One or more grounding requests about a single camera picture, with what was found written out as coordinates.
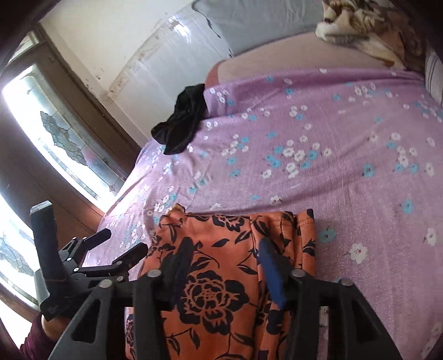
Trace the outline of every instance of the orange floral fabric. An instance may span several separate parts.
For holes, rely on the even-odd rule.
[[[294,268],[314,275],[312,210],[248,216],[194,215],[175,206],[160,219],[140,276],[191,238],[194,253],[185,289],[162,312],[171,359],[282,359],[291,315],[271,301],[260,265],[260,240],[269,237]],[[134,359],[133,314],[126,353]]]

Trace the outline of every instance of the metal screw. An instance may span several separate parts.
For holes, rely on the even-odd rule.
[[[160,269],[152,269],[148,272],[149,278],[158,278],[162,274],[162,271]]]
[[[352,286],[354,285],[354,282],[351,279],[341,279],[340,283],[344,286]]]
[[[107,289],[112,286],[112,280],[110,280],[110,279],[102,280],[102,281],[100,281],[98,286],[100,286],[103,289]]]
[[[301,269],[294,269],[293,271],[291,271],[291,276],[293,278],[303,278],[306,276],[306,271]]]

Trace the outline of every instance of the bed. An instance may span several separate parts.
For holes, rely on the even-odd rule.
[[[316,277],[353,279],[404,360],[424,359],[443,331],[443,109],[420,75],[369,59],[276,65],[300,39],[217,66],[194,140],[173,156],[146,144],[101,222],[113,235],[85,266],[149,245],[175,203],[196,214],[312,208]]]

